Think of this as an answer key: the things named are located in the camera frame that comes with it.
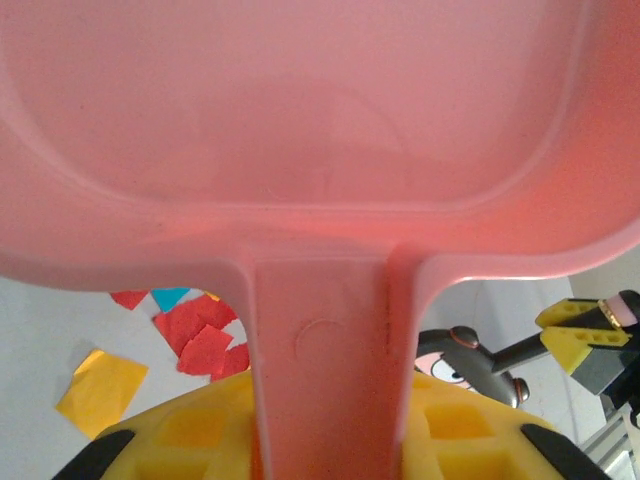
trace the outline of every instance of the pink toy piece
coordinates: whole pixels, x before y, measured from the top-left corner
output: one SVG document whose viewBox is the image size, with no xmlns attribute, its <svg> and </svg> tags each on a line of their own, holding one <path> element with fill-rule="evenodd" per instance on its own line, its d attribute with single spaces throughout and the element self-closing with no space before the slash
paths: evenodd
<svg viewBox="0 0 640 480">
<path fill-rule="evenodd" d="M 3 0 L 0 32 L 0 271 L 228 300 L 267 479 L 395 478 L 438 292 L 640 240 L 634 0 Z"/>
</svg>

